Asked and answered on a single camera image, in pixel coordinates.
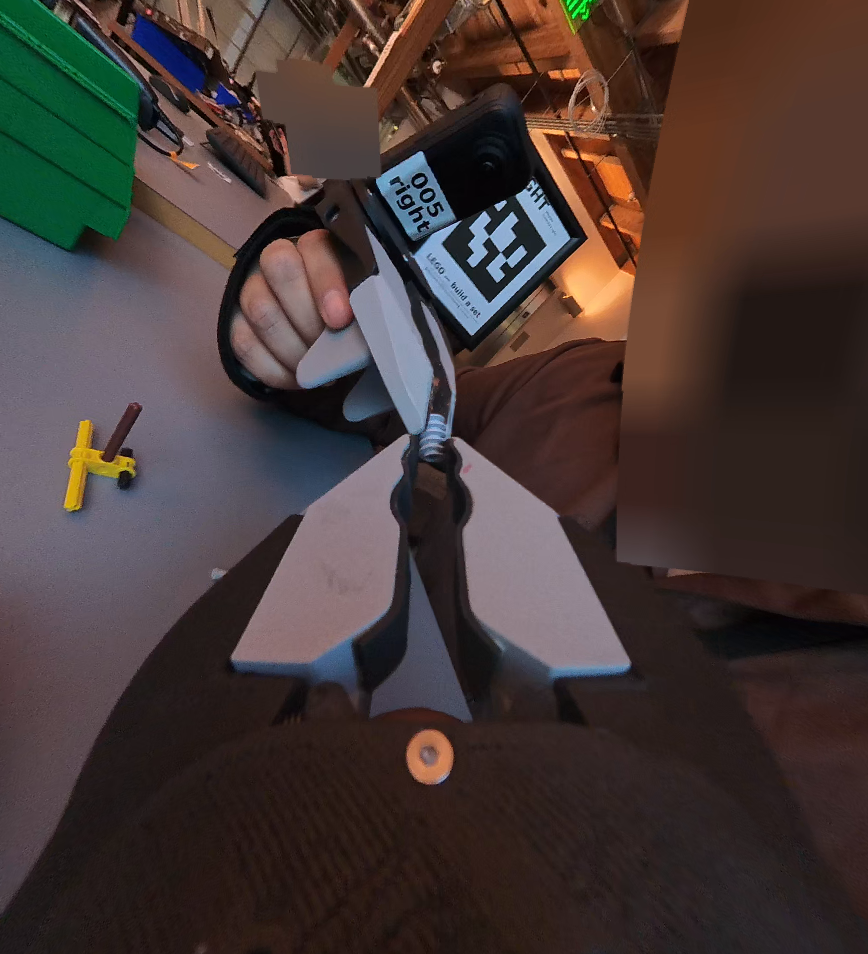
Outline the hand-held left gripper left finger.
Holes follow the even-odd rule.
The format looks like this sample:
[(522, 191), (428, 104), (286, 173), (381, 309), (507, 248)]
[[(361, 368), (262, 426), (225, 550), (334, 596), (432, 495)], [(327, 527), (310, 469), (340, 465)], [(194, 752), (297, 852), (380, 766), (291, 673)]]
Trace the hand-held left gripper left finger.
[(232, 652), (237, 673), (335, 684), (368, 715), (407, 647), (413, 477), (403, 436), (306, 509)]

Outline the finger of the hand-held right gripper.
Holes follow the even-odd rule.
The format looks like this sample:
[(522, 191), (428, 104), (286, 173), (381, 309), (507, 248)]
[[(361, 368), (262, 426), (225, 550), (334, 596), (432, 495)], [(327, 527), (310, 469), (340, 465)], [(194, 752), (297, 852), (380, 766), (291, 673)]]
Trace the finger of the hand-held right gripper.
[(428, 415), (432, 410), (454, 408), (457, 400), (456, 371), (450, 342), (435, 312), (420, 294), (410, 294), (412, 317), (432, 369)]
[(428, 420), (433, 364), (399, 272), (374, 235), (366, 236), (376, 269), (351, 292), (355, 319), (320, 335), (297, 365), (297, 383), (320, 388), (362, 371), (343, 402), (344, 417), (357, 423), (394, 409), (407, 432), (418, 435)]

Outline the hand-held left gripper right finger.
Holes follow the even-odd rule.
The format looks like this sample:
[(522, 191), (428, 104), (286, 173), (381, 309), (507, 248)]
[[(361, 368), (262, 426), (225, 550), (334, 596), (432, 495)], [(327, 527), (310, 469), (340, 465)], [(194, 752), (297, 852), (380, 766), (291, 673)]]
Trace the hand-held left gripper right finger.
[(413, 704), (458, 720), (569, 720), (571, 679), (631, 672), (557, 513), (461, 440), (413, 440), (442, 495), (413, 549)]

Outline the yellow lego axle assembly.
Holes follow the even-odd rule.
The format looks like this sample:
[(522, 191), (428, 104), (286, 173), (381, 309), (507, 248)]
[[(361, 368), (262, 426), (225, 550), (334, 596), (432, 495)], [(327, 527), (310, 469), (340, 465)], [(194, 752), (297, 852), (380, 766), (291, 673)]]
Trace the yellow lego axle assembly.
[(82, 508), (86, 482), (91, 475), (115, 481), (119, 490), (132, 487), (138, 476), (138, 464), (126, 440), (141, 412), (140, 403), (129, 403), (102, 449), (93, 446), (93, 422), (86, 419), (79, 423), (68, 460), (70, 474), (63, 500), (66, 512), (73, 513)]

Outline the person's right hand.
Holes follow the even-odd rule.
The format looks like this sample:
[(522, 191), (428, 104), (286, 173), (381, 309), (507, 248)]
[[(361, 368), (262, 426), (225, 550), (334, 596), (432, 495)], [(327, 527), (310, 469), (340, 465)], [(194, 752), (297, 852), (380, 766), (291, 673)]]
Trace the person's right hand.
[(354, 317), (332, 234), (318, 229), (262, 251), (237, 294), (228, 339), (238, 364), (263, 386), (296, 390), (297, 366), (320, 335)]

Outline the wooden beam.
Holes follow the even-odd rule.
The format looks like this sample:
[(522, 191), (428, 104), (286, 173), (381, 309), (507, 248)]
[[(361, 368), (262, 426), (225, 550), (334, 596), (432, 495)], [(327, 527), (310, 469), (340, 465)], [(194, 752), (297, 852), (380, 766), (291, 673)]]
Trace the wooden beam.
[(365, 88), (377, 95), (377, 117), (384, 113), (409, 73), (455, 6), (455, 1), (412, 1), (401, 26), (387, 40)]

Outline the black keyboard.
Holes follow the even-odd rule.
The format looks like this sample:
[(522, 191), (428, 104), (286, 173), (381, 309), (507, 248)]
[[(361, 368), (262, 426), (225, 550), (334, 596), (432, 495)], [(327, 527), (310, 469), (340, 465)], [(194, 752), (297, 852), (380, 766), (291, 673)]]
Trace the black keyboard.
[(205, 142), (225, 168), (260, 197), (269, 197), (268, 170), (256, 149), (228, 127), (208, 128)]

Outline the blue crate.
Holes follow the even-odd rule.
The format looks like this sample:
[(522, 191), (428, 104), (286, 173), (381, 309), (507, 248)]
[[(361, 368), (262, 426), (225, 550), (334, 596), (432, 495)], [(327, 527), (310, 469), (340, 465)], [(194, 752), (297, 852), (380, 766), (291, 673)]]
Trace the blue crate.
[(144, 13), (136, 13), (132, 40), (183, 87), (200, 92), (206, 80), (205, 57)]

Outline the person's leg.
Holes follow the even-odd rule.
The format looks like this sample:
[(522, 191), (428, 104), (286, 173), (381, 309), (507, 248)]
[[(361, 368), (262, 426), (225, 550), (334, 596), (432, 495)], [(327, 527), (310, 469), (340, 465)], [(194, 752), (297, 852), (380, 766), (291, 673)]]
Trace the person's leg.
[(726, 659), (819, 851), (868, 922), (868, 595), (707, 573), (655, 582)]

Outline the green plastic bin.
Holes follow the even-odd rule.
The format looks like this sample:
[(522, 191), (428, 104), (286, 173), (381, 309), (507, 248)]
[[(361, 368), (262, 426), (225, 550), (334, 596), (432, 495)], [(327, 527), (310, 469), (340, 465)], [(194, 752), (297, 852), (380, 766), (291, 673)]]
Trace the green plastic bin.
[(0, 1), (0, 217), (71, 250), (130, 217), (139, 91), (44, 3)]

